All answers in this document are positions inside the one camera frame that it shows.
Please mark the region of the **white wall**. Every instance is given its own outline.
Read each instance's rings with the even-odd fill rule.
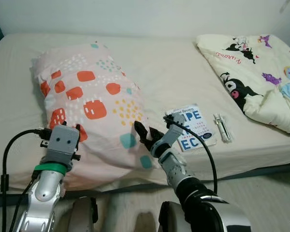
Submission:
[[[290,46],[285,0],[0,0],[0,26],[15,32],[194,37],[272,33]]]

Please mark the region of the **yellow dot pattern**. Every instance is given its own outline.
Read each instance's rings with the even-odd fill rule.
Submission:
[[[136,105],[135,101],[121,99],[115,101],[115,104],[117,106],[113,109],[113,113],[119,116],[122,126],[132,127],[135,120],[142,121],[141,108]]]

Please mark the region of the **green band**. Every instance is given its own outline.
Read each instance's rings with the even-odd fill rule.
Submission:
[[[63,175],[65,175],[67,172],[67,168],[59,163],[43,163],[43,164],[35,166],[34,170],[35,171],[49,170],[49,171],[61,173]]]

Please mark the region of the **mattress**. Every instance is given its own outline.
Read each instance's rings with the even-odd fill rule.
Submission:
[[[67,34],[11,34],[0,41],[0,175],[8,141],[26,129],[46,125],[43,96],[33,81],[32,59],[49,48],[100,41],[112,51],[128,77],[143,92],[145,113],[152,127],[166,132],[164,112],[191,103],[199,105],[217,144],[210,147],[219,178],[259,167],[290,163],[290,136],[245,117],[210,65],[189,39],[119,38]],[[221,141],[213,113],[229,121],[234,141]],[[12,192],[23,189],[45,150],[35,136],[16,141],[8,157]],[[180,150],[178,143],[174,147]],[[203,148],[183,153],[201,180],[211,180],[211,166]],[[163,170],[133,171],[121,180],[100,186],[111,190],[140,183],[166,184]],[[82,186],[91,189],[94,184]]]

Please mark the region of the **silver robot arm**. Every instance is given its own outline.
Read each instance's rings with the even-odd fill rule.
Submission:
[[[64,195],[62,181],[65,173],[72,169],[72,159],[79,160],[76,148],[79,131],[64,125],[57,125],[49,141],[42,141],[47,147],[46,156],[35,167],[40,179],[29,191],[28,209],[23,213],[15,232],[52,232],[55,222],[54,207]]]
[[[180,114],[168,117],[181,125],[185,122]],[[165,135],[150,128],[152,141],[146,139],[147,130],[140,122],[135,121],[134,128],[151,155],[158,158],[167,175],[168,184],[174,189],[181,204],[182,211],[175,203],[162,204],[159,216],[160,231],[251,232],[250,222],[244,213],[207,189],[188,170],[180,153],[172,148],[172,144],[182,133],[181,128],[171,124]]]

